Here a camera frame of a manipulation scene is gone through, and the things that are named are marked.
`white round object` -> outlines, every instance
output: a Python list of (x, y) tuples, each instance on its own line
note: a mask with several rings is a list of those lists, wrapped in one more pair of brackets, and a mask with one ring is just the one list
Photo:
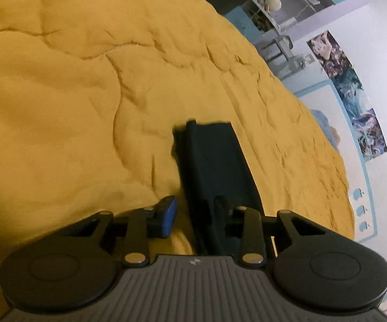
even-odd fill
[(281, 0), (265, 0), (265, 6), (269, 12), (275, 12), (281, 8)]

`black garment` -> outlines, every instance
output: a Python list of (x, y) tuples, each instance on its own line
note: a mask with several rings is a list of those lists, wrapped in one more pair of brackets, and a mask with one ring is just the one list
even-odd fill
[(224, 234), (218, 204), (248, 206), (264, 214), (261, 197), (230, 123), (189, 121), (174, 131), (176, 153), (200, 255), (235, 255), (240, 240)]

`circular black disc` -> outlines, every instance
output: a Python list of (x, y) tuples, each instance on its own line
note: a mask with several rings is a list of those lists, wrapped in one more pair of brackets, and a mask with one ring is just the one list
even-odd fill
[(53, 237), (7, 257), (0, 268), (0, 284), (13, 306), (56, 313), (97, 299), (116, 275), (115, 260), (88, 239)]
[(330, 312), (376, 307), (387, 290), (387, 262), (342, 236), (303, 236), (275, 259), (277, 285), (297, 302)]

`colorful wall picture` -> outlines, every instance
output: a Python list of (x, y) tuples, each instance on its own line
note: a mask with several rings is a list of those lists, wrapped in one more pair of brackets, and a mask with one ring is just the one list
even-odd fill
[(329, 31), (307, 42), (334, 84), (349, 115), (366, 161), (387, 152), (374, 109), (349, 59)]

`yellow bedding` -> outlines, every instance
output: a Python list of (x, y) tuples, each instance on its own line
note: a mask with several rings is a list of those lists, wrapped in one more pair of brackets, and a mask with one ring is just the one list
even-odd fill
[[(161, 253), (191, 253), (172, 129), (231, 121), (274, 215), (353, 237), (341, 157), (204, 0), (0, 0), (0, 263), (99, 210), (178, 195)], [(5, 311), (0, 290), (0, 315)]]

